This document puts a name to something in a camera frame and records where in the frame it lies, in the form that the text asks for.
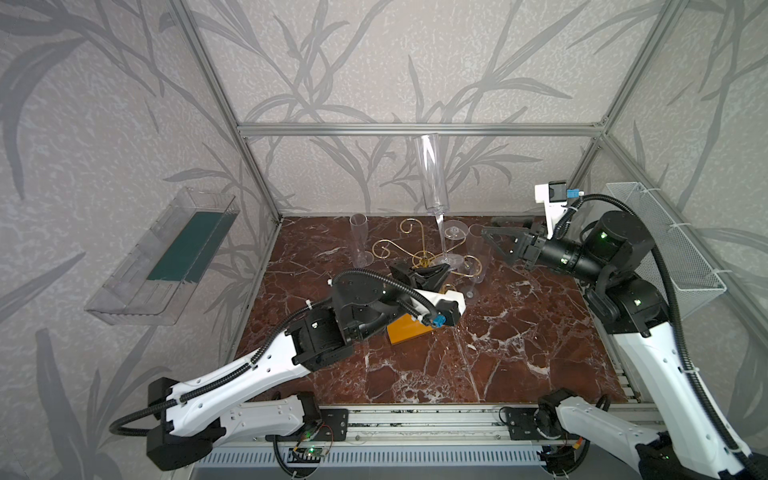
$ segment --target perforated metal strip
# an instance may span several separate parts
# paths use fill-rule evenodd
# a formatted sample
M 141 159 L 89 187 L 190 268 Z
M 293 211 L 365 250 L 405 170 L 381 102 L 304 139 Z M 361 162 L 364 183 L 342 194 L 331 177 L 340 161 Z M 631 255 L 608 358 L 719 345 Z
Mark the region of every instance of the perforated metal strip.
M 288 448 L 281 449 L 290 463 Z M 332 467 L 414 467 L 420 465 L 543 465 L 536 445 L 334 446 L 322 465 Z M 271 447 L 219 447 L 200 460 L 198 468 L 274 467 Z

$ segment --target leaf pattern wallpaper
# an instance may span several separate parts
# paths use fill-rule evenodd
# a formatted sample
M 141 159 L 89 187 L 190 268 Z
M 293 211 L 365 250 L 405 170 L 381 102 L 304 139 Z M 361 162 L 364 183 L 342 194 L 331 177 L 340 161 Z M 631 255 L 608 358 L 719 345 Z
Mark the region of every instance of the leaf pattern wallpaper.
M 766 31 L 765 0 L 689 2 L 611 134 L 768 311 Z M 684 325 L 732 425 L 765 452 L 766 347 L 722 299 Z
M 240 122 L 344 123 L 599 121 L 662 4 L 189 2 Z M 535 208 L 531 185 L 568 177 L 588 142 L 444 137 L 452 210 Z M 410 138 L 250 145 L 286 213 L 422 208 Z
M 109 423 L 224 362 L 275 231 L 163 2 L 0 2 L 0 478 L 156 478 Z M 241 212 L 178 323 L 83 309 L 176 192 Z

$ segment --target marble surface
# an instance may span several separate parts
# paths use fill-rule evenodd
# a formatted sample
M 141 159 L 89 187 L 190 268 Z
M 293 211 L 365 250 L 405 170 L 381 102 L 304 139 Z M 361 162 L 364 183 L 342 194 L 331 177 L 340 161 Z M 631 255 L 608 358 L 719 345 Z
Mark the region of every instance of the marble surface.
M 467 225 L 491 220 L 452 218 Z M 428 249 L 438 251 L 433 219 L 421 219 Z M 401 220 L 369 218 L 369 248 L 373 241 L 389 238 L 407 250 L 419 250 L 418 231 L 399 232 Z M 285 219 L 238 356 L 255 350 L 271 327 L 304 306 L 305 299 L 329 294 L 327 280 L 351 267 L 348 232 L 347 217 Z M 389 272 L 384 260 L 369 268 Z M 348 359 L 258 399 L 311 390 L 321 404 L 536 402 L 566 387 L 592 402 L 602 393 L 626 400 L 573 279 L 498 259 L 488 268 L 477 285 L 478 302 L 468 306 L 457 327 L 394 346 L 386 334 L 375 336 L 358 344 Z M 453 275 L 450 281 L 458 288 L 466 282 Z

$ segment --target blue connector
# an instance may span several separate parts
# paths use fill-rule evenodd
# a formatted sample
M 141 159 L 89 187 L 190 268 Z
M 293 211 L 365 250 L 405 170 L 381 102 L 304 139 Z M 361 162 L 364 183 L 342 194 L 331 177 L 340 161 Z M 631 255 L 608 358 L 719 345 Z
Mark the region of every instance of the blue connector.
M 435 325 L 435 328 L 440 328 L 441 326 L 445 325 L 445 315 L 437 315 L 435 319 L 432 321 L 432 324 Z

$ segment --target white wire mesh basket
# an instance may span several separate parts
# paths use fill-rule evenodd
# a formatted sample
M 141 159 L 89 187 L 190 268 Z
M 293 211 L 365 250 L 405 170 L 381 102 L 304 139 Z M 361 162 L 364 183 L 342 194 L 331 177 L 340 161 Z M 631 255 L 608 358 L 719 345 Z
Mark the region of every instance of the white wire mesh basket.
M 680 316 L 684 318 L 690 315 L 726 291 L 725 283 L 716 270 L 691 243 L 681 230 L 680 224 L 675 223 L 643 184 L 638 182 L 605 184 L 603 194 L 617 198 L 628 205 L 653 235 L 672 276 Z M 616 207 L 605 202 L 589 203 L 597 205 L 590 211 L 587 222 L 597 220 L 609 210 L 617 210 Z M 661 275 L 650 253 L 635 271 L 640 277 L 654 284 L 664 298 L 667 298 Z

